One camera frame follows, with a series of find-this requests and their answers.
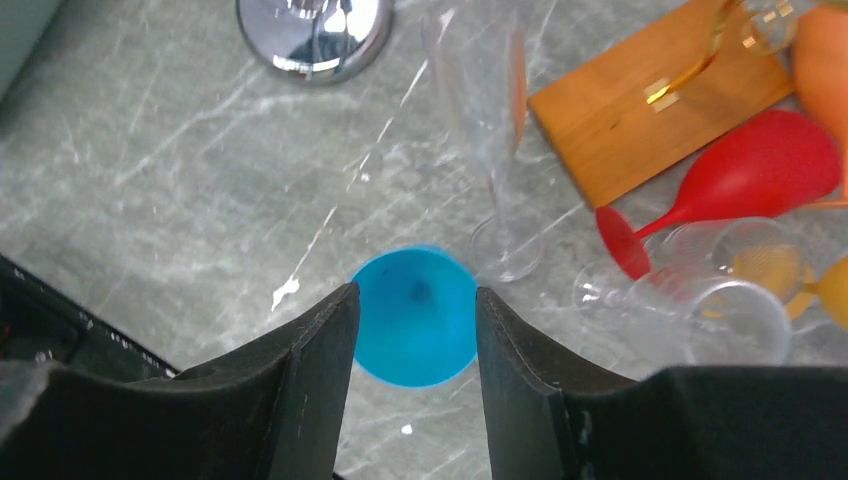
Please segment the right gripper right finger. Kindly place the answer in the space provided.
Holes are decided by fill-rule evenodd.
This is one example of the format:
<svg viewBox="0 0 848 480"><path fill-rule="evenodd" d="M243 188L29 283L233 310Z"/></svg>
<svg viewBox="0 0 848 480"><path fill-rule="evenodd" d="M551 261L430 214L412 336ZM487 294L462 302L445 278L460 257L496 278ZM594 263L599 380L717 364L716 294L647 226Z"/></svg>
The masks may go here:
<svg viewBox="0 0 848 480"><path fill-rule="evenodd" d="M843 479L843 367L670 367L633 381L476 293L496 479Z"/></svg>

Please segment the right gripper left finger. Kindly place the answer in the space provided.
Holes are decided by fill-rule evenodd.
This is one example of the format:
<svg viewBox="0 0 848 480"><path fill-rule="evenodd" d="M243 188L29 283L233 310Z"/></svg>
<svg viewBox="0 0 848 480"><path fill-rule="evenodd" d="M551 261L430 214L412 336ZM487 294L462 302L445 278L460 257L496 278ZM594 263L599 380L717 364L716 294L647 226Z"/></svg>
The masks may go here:
<svg viewBox="0 0 848 480"><path fill-rule="evenodd" d="M332 479L360 321L347 283L171 377L1 365L5 479Z"/></svg>

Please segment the blue plastic wine glass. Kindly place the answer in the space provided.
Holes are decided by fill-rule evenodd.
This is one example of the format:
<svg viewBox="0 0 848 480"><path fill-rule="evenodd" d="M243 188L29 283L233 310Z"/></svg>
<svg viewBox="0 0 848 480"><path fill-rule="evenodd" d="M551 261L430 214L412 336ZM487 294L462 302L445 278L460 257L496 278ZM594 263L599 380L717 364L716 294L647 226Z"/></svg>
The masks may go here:
<svg viewBox="0 0 848 480"><path fill-rule="evenodd" d="M478 282L445 250L411 245L364 263L355 362L388 385L424 389L466 371L478 355Z"/></svg>

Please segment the clear patterned wine glass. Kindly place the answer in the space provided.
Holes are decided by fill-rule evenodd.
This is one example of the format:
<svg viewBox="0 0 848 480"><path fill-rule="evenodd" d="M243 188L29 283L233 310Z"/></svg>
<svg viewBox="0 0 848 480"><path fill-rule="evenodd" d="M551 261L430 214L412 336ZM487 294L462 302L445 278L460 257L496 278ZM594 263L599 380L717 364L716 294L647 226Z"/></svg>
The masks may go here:
<svg viewBox="0 0 848 480"><path fill-rule="evenodd" d="M573 301L590 324L620 337L652 366L783 364L791 344L786 306L762 286L731 275L743 247L800 238L762 217L696 222L673 230L631 279L612 260L577 275Z"/></svg>

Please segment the red plastic wine glass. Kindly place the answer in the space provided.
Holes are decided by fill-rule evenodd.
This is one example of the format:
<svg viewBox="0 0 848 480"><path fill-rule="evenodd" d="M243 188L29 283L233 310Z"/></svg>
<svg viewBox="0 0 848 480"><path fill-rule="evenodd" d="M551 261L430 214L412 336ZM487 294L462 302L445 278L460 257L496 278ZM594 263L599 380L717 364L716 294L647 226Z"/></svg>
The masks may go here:
<svg viewBox="0 0 848 480"><path fill-rule="evenodd" d="M670 210L634 230L610 206L595 211L601 239L632 279L651 269L642 240L678 224L777 217L830 194L841 152L828 132L793 111L769 110L718 139L692 164Z"/></svg>

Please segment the clear plastic storage box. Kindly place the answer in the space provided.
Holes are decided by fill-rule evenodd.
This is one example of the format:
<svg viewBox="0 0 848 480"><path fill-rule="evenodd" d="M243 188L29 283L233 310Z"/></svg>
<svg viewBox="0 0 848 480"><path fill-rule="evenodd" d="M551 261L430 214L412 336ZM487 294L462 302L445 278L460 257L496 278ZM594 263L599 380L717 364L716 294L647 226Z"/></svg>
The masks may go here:
<svg viewBox="0 0 848 480"><path fill-rule="evenodd" d="M62 0L1 0L1 98L11 88Z"/></svg>

